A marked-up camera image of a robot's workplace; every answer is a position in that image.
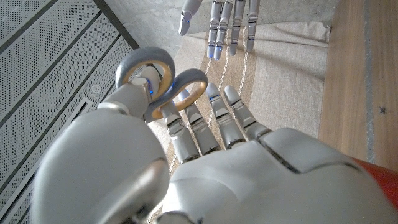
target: white robotic arm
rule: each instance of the white robotic arm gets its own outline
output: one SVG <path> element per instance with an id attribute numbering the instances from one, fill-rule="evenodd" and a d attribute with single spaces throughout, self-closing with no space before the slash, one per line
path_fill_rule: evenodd
<path id="1" fill-rule="evenodd" d="M 148 68 L 126 82 L 147 59 L 170 76 L 160 82 Z M 203 74 L 192 69 L 174 79 L 171 57 L 160 49 L 127 56 L 116 74 L 118 89 L 48 149 L 34 180 L 34 223 L 142 223 L 160 205 L 157 223 L 398 223 L 390 201 L 352 159 L 300 131 L 259 124 L 227 86 L 238 127 Z M 177 90 L 183 104 L 197 97 L 183 90 L 191 82 L 207 86 L 227 150 L 189 103 L 183 109 L 197 149 L 178 112 L 181 103 L 171 101 Z M 144 122 L 156 111 L 182 163 L 171 177 Z"/>

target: metal screw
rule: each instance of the metal screw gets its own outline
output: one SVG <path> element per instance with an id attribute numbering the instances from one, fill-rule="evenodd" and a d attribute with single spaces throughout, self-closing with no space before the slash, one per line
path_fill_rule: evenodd
<path id="1" fill-rule="evenodd" d="M 386 108 L 385 107 L 382 107 L 382 106 L 379 106 L 379 114 L 385 114 L 386 113 Z"/>

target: beige fabric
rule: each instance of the beige fabric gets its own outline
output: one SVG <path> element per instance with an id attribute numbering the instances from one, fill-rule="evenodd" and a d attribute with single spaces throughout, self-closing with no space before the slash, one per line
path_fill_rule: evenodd
<path id="1" fill-rule="evenodd" d="M 242 39 L 246 35 L 246 28 L 242 28 L 236 55 L 228 55 L 224 47 L 218 61 L 206 57 L 206 33 L 184 37 L 175 57 L 177 73 L 199 68 L 220 92 L 226 85 L 234 86 L 260 123 L 271 129 L 291 127 L 317 137 L 330 28 L 320 22 L 259 25 L 251 53 L 244 50 Z M 224 147 L 206 95 L 196 104 Z M 152 125 L 152 130 L 162 135 L 158 138 L 166 149 L 172 173 L 179 165 L 173 145 L 162 121 Z"/>

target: robot finger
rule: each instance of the robot finger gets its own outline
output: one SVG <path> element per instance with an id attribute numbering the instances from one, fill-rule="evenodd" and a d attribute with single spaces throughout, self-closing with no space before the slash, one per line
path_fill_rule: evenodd
<path id="1" fill-rule="evenodd" d="M 210 31 L 209 31 L 209 40 L 207 44 L 207 57 L 213 58 L 213 54 L 216 47 L 216 39 L 217 39 L 217 29 L 218 24 L 220 23 L 221 9 L 223 3 L 221 1 L 214 0 L 211 3 L 211 15 L 210 15 Z"/>
<path id="2" fill-rule="evenodd" d="M 246 142 L 242 132 L 238 128 L 238 125 L 227 110 L 223 99 L 221 99 L 216 85 L 209 83 L 206 89 L 206 94 L 209 98 L 211 107 L 213 108 L 225 148 L 231 149 L 240 142 Z"/>
<path id="3" fill-rule="evenodd" d="M 253 114 L 249 111 L 249 108 L 243 103 L 238 92 L 232 86 L 228 85 L 225 87 L 224 96 L 249 140 L 258 140 L 259 137 L 271 131 L 257 122 Z"/>
<path id="4" fill-rule="evenodd" d="M 239 32 L 241 30 L 245 3 L 246 0 L 235 0 L 231 44 L 229 45 L 229 54 L 231 56 L 235 55 L 236 47 L 238 46 Z"/>
<path id="5" fill-rule="evenodd" d="M 187 90 L 183 90 L 178 95 L 180 100 L 183 100 L 188 96 L 189 93 Z M 188 122 L 190 123 L 191 130 L 195 135 L 201 154 L 206 155 L 211 152 L 221 150 L 220 145 L 213 133 L 210 131 L 210 128 L 207 126 L 207 123 L 200 114 L 197 106 L 193 103 L 185 108 L 184 111 L 188 117 Z"/>
<path id="6" fill-rule="evenodd" d="M 177 111 L 173 101 L 162 106 L 160 110 L 180 163 L 182 164 L 199 158 L 200 154 L 193 142 L 191 133 L 182 121 L 180 113 Z"/>
<path id="7" fill-rule="evenodd" d="M 183 36 L 185 35 L 190 27 L 190 21 L 193 15 L 197 13 L 202 0 L 186 0 L 182 6 L 180 28 L 178 33 Z"/>
<path id="8" fill-rule="evenodd" d="M 233 4 L 232 0 L 227 0 L 223 4 L 223 10 L 221 13 L 220 23 L 218 25 L 218 33 L 216 39 L 216 48 L 214 51 L 214 59 L 218 60 L 221 57 L 221 51 L 223 50 L 225 36 L 228 30 L 229 18 L 231 17 Z"/>
<path id="9" fill-rule="evenodd" d="M 259 17 L 260 0 L 250 0 L 248 19 L 248 39 L 246 50 L 251 52 L 254 47 L 254 36 L 256 34 L 257 18 Z"/>

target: red object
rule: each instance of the red object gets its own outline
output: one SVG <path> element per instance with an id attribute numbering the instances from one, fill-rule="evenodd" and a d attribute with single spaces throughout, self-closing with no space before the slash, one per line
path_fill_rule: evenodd
<path id="1" fill-rule="evenodd" d="M 387 198 L 398 210 L 398 172 L 359 159 L 353 159 L 372 175 Z"/>

